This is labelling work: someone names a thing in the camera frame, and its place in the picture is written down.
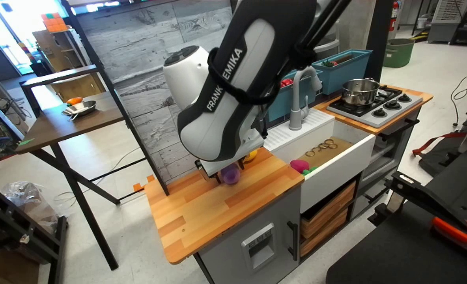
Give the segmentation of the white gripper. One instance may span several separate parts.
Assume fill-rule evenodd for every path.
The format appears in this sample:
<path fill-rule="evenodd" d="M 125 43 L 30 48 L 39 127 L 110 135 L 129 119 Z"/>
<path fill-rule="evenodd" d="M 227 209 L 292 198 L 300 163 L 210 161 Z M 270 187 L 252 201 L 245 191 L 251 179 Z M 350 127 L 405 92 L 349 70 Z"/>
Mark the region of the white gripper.
<path fill-rule="evenodd" d="M 257 131 L 249 131 L 246 139 L 240 144 L 240 149 L 235 152 L 232 158 L 219 160 L 219 161 L 204 161 L 196 160 L 194 166 L 204 172 L 208 179 L 219 179 L 219 172 L 226 168 L 238 163 L 248 153 L 263 146 L 263 138 Z"/>

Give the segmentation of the white black Franka robot arm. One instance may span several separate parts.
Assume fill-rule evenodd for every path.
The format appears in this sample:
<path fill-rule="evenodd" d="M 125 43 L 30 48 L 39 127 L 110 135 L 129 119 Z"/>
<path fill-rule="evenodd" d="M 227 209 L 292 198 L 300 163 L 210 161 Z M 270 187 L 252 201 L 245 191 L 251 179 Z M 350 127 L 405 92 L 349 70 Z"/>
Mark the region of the white black Franka robot arm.
<path fill-rule="evenodd" d="M 180 144 L 210 177 L 263 146 L 254 125 L 281 79 L 317 60 L 314 48 L 352 0 L 238 0 L 219 46 L 186 46 L 164 62 L 180 108 Z"/>

